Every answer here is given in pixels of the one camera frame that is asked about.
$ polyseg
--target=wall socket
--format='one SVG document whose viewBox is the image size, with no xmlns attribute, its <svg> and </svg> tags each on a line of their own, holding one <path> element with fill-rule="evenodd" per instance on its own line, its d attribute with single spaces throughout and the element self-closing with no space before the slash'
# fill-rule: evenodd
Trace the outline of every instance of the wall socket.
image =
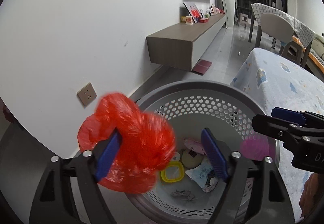
<svg viewBox="0 0 324 224">
<path fill-rule="evenodd" d="M 97 94 L 95 89 L 92 87 L 91 82 L 89 82 L 85 87 L 77 92 L 77 96 L 79 96 L 83 106 L 86 107 L 97 97 Z"/>
</svg>

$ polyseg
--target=floating tv cabinet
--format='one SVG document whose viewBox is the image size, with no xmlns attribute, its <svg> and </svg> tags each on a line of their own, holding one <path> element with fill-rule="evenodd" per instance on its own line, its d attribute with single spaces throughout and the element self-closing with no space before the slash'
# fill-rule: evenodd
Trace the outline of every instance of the floating tv cabinet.
<svg viewBox="0 0 324 224">
<path fill-rule="evenodd" d="M 178 23 L 147 36 L 151 62 L 191 71 L 225 21 L 226 16 L 218 14 L 207 23 Z"/>
</svg>

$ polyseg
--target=photo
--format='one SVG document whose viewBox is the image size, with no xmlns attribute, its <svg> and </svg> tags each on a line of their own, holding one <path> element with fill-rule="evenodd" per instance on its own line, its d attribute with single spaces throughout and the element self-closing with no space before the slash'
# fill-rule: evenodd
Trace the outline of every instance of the photo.
<svg viewBox="0 0 324 224">
<path fill-rule="evenodd" d="M 211 7 L 212 7 L 212 10 L 213 10 L 213 12 L 214 12 L 214 15 L 216 15 L 216 14 L 217 14 L 217 10 L 216 10 L 216 7 L 215 7 L 215 5 L 214 5 L 214 4 L 212 4 L 212 5 L 211 5 Z"/>
<path fill-rule="evenodd" d="M 194 2 L 184 2 L 183 3 L 186 7 L 186 9 L 189 11 L 190 15 L 193 18 L 193 21 L 195 23 L 199 22 L 199 20 L 202 18 L 196 4 Z"/>
</svg>

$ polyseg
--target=blue patterned bedsheet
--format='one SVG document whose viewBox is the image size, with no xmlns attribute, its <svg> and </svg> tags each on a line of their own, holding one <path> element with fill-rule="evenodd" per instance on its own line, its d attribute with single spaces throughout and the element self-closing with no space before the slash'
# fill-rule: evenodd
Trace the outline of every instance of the blue patterned bedsheet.
<svg viewBox="0 0 324 224">
<path fill-rule="evenodd" d="M 251 51 L 231 86 L 252 97 L 268 115 L 274 107 L 324 115 L 324 83 L 293 62 L 261 48 Z M 280 143 L 279 172 L 298 221 L 301 214 L 299 199 L 311 173 L 293 168 L 292 153 Z"/>
</svg>

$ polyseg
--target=human hand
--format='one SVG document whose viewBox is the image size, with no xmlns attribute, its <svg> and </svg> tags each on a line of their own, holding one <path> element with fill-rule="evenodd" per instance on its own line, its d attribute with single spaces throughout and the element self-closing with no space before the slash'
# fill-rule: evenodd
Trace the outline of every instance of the human hand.
<svg viewBox="0 0 324 224">
<path fill-rule="evenodd" d="M 309 179 L 305 182 L 304 190 L 299 200 L 299 206 L 302 209 L 300 217 L 309 214 L 316 203 L 315 195 L 319 189 L 319 178 L 319 174 L 312 173 Z"/>
</svg>

